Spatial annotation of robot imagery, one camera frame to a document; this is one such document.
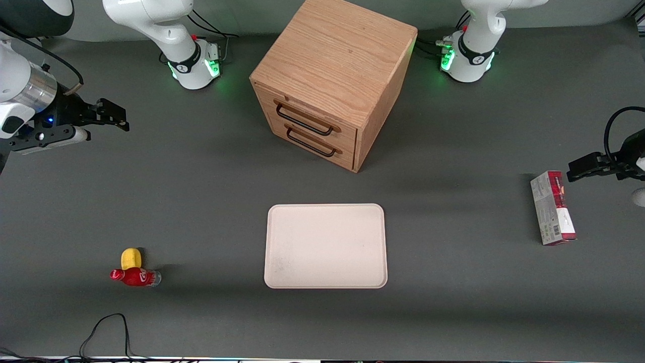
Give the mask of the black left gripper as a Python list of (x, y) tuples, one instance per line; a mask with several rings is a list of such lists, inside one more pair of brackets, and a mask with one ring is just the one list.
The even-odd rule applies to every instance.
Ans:
[(595, 175), (616, 175), (618, 180), (627, 178), (644, 181), (643, 156), (644, 156), (644, 130), (631, 134), (624, 140), (620, 150), (610, 152), (610, 130), (603, 134), (603, 147), (609, 160), (609, 167), (605, 165), (605, 155), (601, 152), (592, 152), (568, 164), (566, 173), (569, 183), (585, 177)]

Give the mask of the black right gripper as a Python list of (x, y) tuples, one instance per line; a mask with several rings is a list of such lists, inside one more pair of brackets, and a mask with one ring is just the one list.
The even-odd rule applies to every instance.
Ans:
[(57, 132), (71, 126), (115, 126), (129, 132), (126, 110), (108, 99), (97, 100), (96, 105), (84, 102), (78, 94), (65, 95), (67, 87), (57, 85), (56, 95), (49, 106), (32, 117), (35, 127)]

